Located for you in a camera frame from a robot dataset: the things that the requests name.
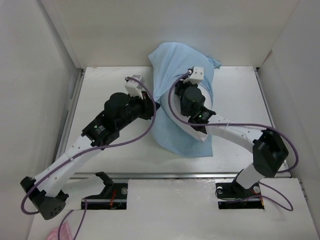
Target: blue cloth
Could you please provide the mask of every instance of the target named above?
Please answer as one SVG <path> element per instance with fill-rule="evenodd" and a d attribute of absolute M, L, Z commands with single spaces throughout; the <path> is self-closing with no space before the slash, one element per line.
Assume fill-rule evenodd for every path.
<path fill-rule="evenodd" d="M 211 95 L 213 101 L 212 81 L 215 68 L 221 64 L 204 56 L 193 48 L 177 42 L 162 43 L 149 56 L 153 66 L 153 97 L 156 102 L 167 92 L 179 76 L 186 73 L 189 68 L 204 68 L 204 80 L 200 83 Z M 185 131 L 183 131 L 163 108 L 156 112 L 154 126 L 151 129 L 152 135 L 157 143 L 163 148 L 187 158 L 209 157 L 212 152 L 212 137 L 201 142 Z"/>

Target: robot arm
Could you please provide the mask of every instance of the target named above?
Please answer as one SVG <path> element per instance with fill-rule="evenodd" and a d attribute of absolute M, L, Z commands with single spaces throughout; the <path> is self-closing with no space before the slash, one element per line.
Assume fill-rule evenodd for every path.
<path fill-rule="evenodd" d="M 141 76 L 132 77 L 143 83 Z M 82 134 L 69 150 L 34 178 L 25 177 L 21 181 L 22 188 L 28 192 L 50 171 L 71 160 L 39 184 L 29 196 L 45 220 L 55 217 L 74 200 L 81 201 L 82 198 L 98 195 L 103 190 L 111 191 L 113 181 L 104 172 L 98 172 L 94 177 L 77 182 L 67 181 L 89 159 L 103 150 L 101 146 L 109 145 L 116 140 L 120 136 L 120 130 L 137 118 L 148 120 L 153 117 L 154 105 L 148 94 L 142 90 L 139 83 L 131 79 L 126 80 L 125 88 L 128 94 L 117 92 L 111 95 L 104 104 L 104 110 L 82 130 Z"/>
<path fill-rule="evenodd" d="M 229 125 L 230 120 L 204 107 L 205 97 L 198 88 L 204 78 L 204 69 L 189 69 L 190 75 L 175 85 L 180 97 L 180 113 L 190 117 L 188 122 L 196 131 L 214 135 L 242 146 L 253 154 L 253 163 L 241 170 L 228 187 L 234 198 L 245 198 L 248 191 L 263 178 L 273 178 L 289 152 L 280 135 L 272 130 Z"/>

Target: white platform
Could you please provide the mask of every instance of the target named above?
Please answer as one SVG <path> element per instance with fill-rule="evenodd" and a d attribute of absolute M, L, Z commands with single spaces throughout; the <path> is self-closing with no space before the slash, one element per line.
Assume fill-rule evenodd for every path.
<path fill-rule="evenodd" d="M 152 88 L 151 67 L 88 67 L 76 106 L 67 149 L 82 129 L 103 110 L 111 94 L 125 92 L 124 77 L 142 75 Z M 213 78 L 213 109 L 239 123 L 271 125 L 252 67 L 222 67 Z M 114 143 L 131 140 L 147 129 L 150 121 L 137 119 L 120 132 Z M 219 137 L 212 139 L 213 156 L 184 158 L 157 144 L 151 133 L 138 142 L 105 149 L 79 173 L 237 173 L 252 162 L 252 154 Z"/>
<path fill-rule="evenodd" d="M 89 210 L 76 240 L 318 240 L 297 179 L 264 179 L 285 194 L 294 211 L 268 200 L 262 209 L 219 210 L 213 180 L 130 180 L 127 210 Z M 274 191 L 264 195 L 288 206 Z M 45 221 L 34 217 L 28 240 L 44 240 L 67 213 Z M 83 211 L 68 224 L 74 235 Z"/>

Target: purple cable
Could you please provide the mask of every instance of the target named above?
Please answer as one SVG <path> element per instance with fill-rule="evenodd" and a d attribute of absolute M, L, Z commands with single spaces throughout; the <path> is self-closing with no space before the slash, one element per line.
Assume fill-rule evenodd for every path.
<path fill-rule="evenodd" d="M 27 211 L 25 209 L 25 203 L 28 199 L 28 197 L 30 196 L 30 194 L 41 184 L 44 182 L 44 180 L 46 180 L 50 175 L 54 174 L 56 171 L 58 171 L 59 169 L 61 169 L 62 167 L 64 167 L 65 165 L 67 165 L 68 163 L 71 162 L 71 159 L 75 159 L 83 154 L 86 154 L 86 153 L 89 153 L 91 151 L 94 151 L 94 150 L 98 150 L 98 149 L 109 149 L 109 148 L 115 148 L 115 147 L 120 147 L 120 146 L 124 146 L 124 145 L 127 145 L 127 144 L 131 144 L 133 142 L 136 142 L 140 139 L 142 139 L 145 135 L 147 135 L 147 133 L 151 130 L 151 128 L 153 127 L 154 123 L 155 123 L 155 120 L 156 120 L 156 113 L 157 113 L 157 107 L 156 107 L 156 102 L 154 100 L 154 97 L 153 97 L 153 94 L 148 90 L 148 88 L 140 81 L 138 81 L 137 79 L 133 78 L 133 77 L 127 77 L 127 79 L 129 80 L 133 80 L 135 81 L 136 83 L 140 84 L 144 90 L 146 91 L 146 93 L 149 95 L 151 101 L 152 101 L 152 104 L 153 104 L 153 118 L 152 118 L 152 121 L 151 121 L 151 124 L 150 126 L 147 128 L 147 130 L 141 134 L 140 136 L 132 139 L 132 140 L 129 140 L 129 141 L 125 141 L 125 142 L 122 142 L 122 143 L 117 143 L 117 144 L 112 144 L 112 145 L 104 145 L 104 146 L 95 146 L 95 147 L 92 147 L 92 148 L 89 148 L 87 150 L 83 150 L 77 154 L 75 154 L 74 156 L 72 156 L 71 158 L 69 158 L 67 161 L 63 162 L 62 164 L 60 164 L 59 166 L 57 166 L 56 168 L 54 168 L 53 170 L 51 170 L 48 174 L 46 174 L 43 178 L 41 178 L 39 181 L 37 181 L 34 186 L 25 194 L 24 198 L 22 199 L 22 202 L 21 202 L 21 211 L 26 214 L 26 215 L 34 215 L 34 214 L 38 214 L 39 211 L 34 211 L 34 212 L 30 212 L 30 211 Z"/>
<path fill-rule="evenodd" d="M 239 200 L 231 200 L 231 201 L 226 201 L 227 203 L 240 203 L 240 202 L 244 202 L 246 200 L 249 200 L 249 199 L 254 199 L 254 198 L 265 198 L 265 199 L 268 199 L 269 201 L 273 202 L 274 204 L 278 205 L 279 207 L 289 211 L 289 212 L 292 212 L 294 210 L 294 206 L 292 206 L 292 203 L 289 201 L 289 199 L 284 195 L 282 194 L 280 191 L 278 191 L 277 189 L 273 188 L 272 186 L 269 186 L 267 184 L 264 184 L 262 182 L 259 182 L 261 185 L 275 191 L 277 194 L 281 195 L 281 197 L 283 197 L 287 203 L 290 205 L 290 208 L 287 208 L 286 206 L 283 206 L 282 204 L 276 202 L 275 200 L 273 200 L 272 198 L 268 197 L 268 196 L 264 196 L 264 195 L 254 195 L 254 196 L 249 196 L 249 197 L 246 197 L 246 198 L 243 198 L 243 199 L 239 199 Z"/>
<path fill-rule="evenodd" d="M 74 238 L 73 240 L 76 240 L 77 236 L 78 236 L 78 233 L 80 231 L 80 228 L 82 226 L 82 223 L 84 222 L 84 219 L 85 219 L 85 216 L 86 216 L 86 212 L 87 212 L 87 209 L 88 209 L 88 202 L 87 200 L 84 198 L 84 210 L 83 210 L 83 214 L 82 214 L 82 218 L 81 218 L 81 221 L 79 223 L 79 226 L 78 226 L 78 229 L 76 230 L 75 232 L 75 235 L 74 235 Z M 58 240 L 60 240 L 60 231 L 61 231 L 61 227 L 62 225 L 64 224 L 64 221 L 66 220 L 66 218 L 73 212 L 74 210 L 70 210 L 65 216 L 64 218 L 62 219 L 61 223 L 60 223 L 60 226 L 58 228 Z"/>
<path fill-rule="evenodd" d="M 187 125 L 195 126 L 195 127 L 206 127 L 206 126 L 238 126 L 238 127 L 244 127 L 244 126 L 246 126 L 246 127 L 258 127 L 258 128 L 269 129 L 269 130 L 279 134 L 280 136 L 282 136 L 288 142 L 288 144 L 291 146 L 291 148 L 292 148 L 292 150 L 294 152 L 294 155 L 295 155 L 295 163 L 293 164 L 293 166 L 289 167 L 286 170 L 278 171 L 278 173 L 286 173 L 286 172 L 289 172 L 289 171 L 293 170 L 294 168 L 296 168 L 296 166 L 299 163 L 299 154 L 298 154 L 298 151 L 297 151 L 295 145 L 293 144 L 293 142 L 284 133 L 282 133 L 281 131 L 279 131 L 278 129 L 276 129 L 276 128 L 272 127 L 272 126 L 267 126 L 267 125 L 258 124 L 258 123 L 190 123 L 190 122 L 187 122 L 187 121 L 184 121 L 184 120 L 180 119 L 179 116 L 176 115 L 176 113 L 174 112 L 174 110 L 172 108 L 172 105 L 171 105 L 171 94 L 172 94 L 173 89 L 176 86 L 176 83 L 179 82 L 180 80 L 186 78 L 189 74 L 190 74 L 190 72 L 188 71 L 185 74 L 183 74 L 182 76 L 180 76 L 173 83 L 173 85 L 170 87 L 170 90 L 169 90 L 169 95 L 168 95 L 169 108 L 170 108 L 170 111 L 171 111 L 172 115 L 178 121 L 180 121 L 183 124 L 187 124 Z"/>

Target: purple wire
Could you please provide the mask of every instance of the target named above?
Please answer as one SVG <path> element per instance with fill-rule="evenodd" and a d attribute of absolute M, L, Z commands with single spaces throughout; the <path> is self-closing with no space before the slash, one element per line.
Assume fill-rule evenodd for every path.
<path fill-rule="evenodd" d="M 59 166 L 55 167 L 53 170 L 51 170 L 48 174 L 46 174 L 43 178 L 41 178 L 39 181 L 37 181 L 33 187 L 31 187 L 31 189 L 25 194 L 24 198 L 22 199 L 22 202 L 21 202 L 21 211 L 26 214 L 26 215 L 35 215 L 35 214 L 38 214 L 39 211 L 34 211 L 34 212 L 30 212 L 30 211 L 27 211 L 25 209 L 25 203 L 28 199 L 28 197 L 30 196 L 30 194 L 41 184 L 43 183 L 50 175 L 54 174 L 56 171 L 58 171 L 59 169 L 61 169 L 62 167 L 64 167 L 65 165 L 67 165 L 68 163 L 71 162 L 71 159 L 75 159 L 83 154 L 86 154 L 86 153 L 89 153 L 91 151 L 94 151 L 94 150 L 98 150 L 98 149 L 109 149 L 109 148 L 115 148 L 115 147 L 120 147 L 120 146 L 124 146 L 124 145 L 127 145 L 127 144 L 131 144 L 131 143 L 134 143 L 140 139 L 142 139 L 145 135 L 147 135 L 147 133 L 151 130 L 151 128 L 153 127 L 154 123 L 155 123 L 155 120 L 156 120 L 156 113 L 157 113 L 157 106 L 156 106 L 156 102 L 154 100 L 154 97 L 153 97 L 153 94 L 148 90 L 148 88 L 140 81 L 138 81 L 137 79 L 133 78 L 133 77 L 127 77 L 127 79 L 129 80 L 133 80 L 135 81 L 136 83 L 140 84 L 144 90 L 146 91 L 146 93 L 149 95 L 151 101 L 152 101 L 152 104 L 153 104 L 153 118 L 152 118 L 152 121 L 151 121 L 151 124 L 150 126 L 147 128 L 147 130 L 141 134 L 140 136 L 132 139 L 132 140 L 129 140 L 129 141 L 125 141 L 125 142 L 122 142 L 122 143 L 117 143 L 117 144 L 112 144 L 112 145 L 104 145 L 104 146 L 95 146 L 95 147 L 92 147 L 92 148 L 89 148 L 89 149 L 86 149 L 86 150 L 83 150 L 77 154 L 75 154 L 74 156 L 70 157 L 67 161 L 63 162 L 62 164 L 60 164 Z"/>
<path fill-rule="evenodd" d="M 289 171 L 293 170 L 294 168 L 296 168 L 296 166 L 299 163 L 299 154 L 298 154 L 298 151 L 297 151 L 295 145 L 293 144 L 293 142 L 284 133 L 282 133 L 281 131 L 279 131 L 278 129 L 276 129 L 276 128 L 272 127 L 272 126 L 267 126 L 267 125 L 258 124 L 258 123 L 232 123 L 232 122 L 231 123 L 190 123 L 190 122 L 187 122 L 187 121 L 184 121 L 184 120 L 180 119 L 179 116 L 176 115 L 176 113 L 174 112 L 174 110 L 172 108 L 172 105 L 171 105 L 171 94 L 172 94 L 173 89 L 176 86 L 176 83 L 179 82 L 180 80 L 188 77 L 189 74 L 190 74 L 190 72 L 188 71 L 185 74 L 181 75 L 173 83 L 173 85 L 170 87 L 170 90 L 169 90 L 168 105 L 169 105 L 169 108 L 170 108 L 170 111 L 171 111 L 172 115 L 178 121 L 180 121 L 183 124 L 187 124 L 187 125 L 195 126 L 195 127 L 206 127 L 206 126 L 237 126 L 237 127 L 244 127 L 244 126 L 246 126 L 246 127 L 258 127 L 258 128 L 269 129 L 269 130 L 279 134 L 280 136 L 282 136 L 288 142 L 288 144 L 291 146 L 291 148 L 292 148 L 292 150 L 294 152 L 294 155 L 295 155 L 295 163 L 293 164 L 293 166 L 289 167 L 286 170 L 278 171 L 278 173 L 286 173 L 286 172 L 289 172 Z"/>
<path fill-rule="evenodd" d="M 87 209 L 88 209 L 88 202 L 85 198 L 83 198 L 84 200 L 84 210 L 83 210 L 83 214 L 82 214 L 82 218 L 81 218 L 81 221 L 79 223 L 79 226 L 78 226 L 78 229 L 76 230 L 75 232 L 75 235 L 74 235 L 74 238 L 73 240 L 76 240 L 77 236 L 78 236 L 78 233 L 80 231 L 80 228 L 82 226 L 82 223 L 84 222 L 84 219 L 85 219 L 85 216 L 86 216 L 86 212 L 87 212 Z M 64 218 L 62 219 L 61 223 L 60 223 L 60 226 L 58 228 L 58 240 L 60 240 L 60 231 L 61 231 L 61 227 L 62 225 L 64 224 L 64 221 L 66 220 L 66 218 L 73 212 L 74 210 L 70 210 L 65 216 Z"/>
<path fill-rule="evenodd" d="M 264 184 L 262 182 L 259 182 L 261 185 L 275 191 L 277 194 L 281 195 L 281 197 L 283 197 L 287 203 L 290 205 L 290 208 L 287 208 L 286 206 L 283 206 L 282 204 L 276 202 L 275 200 L 273 200 L 272 198 L 268 197 L 268 196 L 264 196 L 264 195 L 254 195 L 254 196 L 249 196 L 249 197 L 246 197 L 246 198 L 243 198 L 243 199 L 239 199 L 239 200 L 230 200 L 230 201 L 226 201 L 227 203 L 240 203 L 240 202 L 244 202 L 246 200 L 249 200 L 249 199 L 254 199 L 254 198 L 264 198 L 264 199 L 268 199 L 269 201 L 273 202 L 274 204 L 278 205 L 279 207 L 289 211 L 289 212 L 292 212 L 294 210 L 294 206 L 292 206 L 292 203 L 289 201 L 289 199 L 283 194 L 281 193 L 280 191 L 278 191 L 277 189 L 273 188 L 272 186 L 269 186 L 267 184 Z"/>

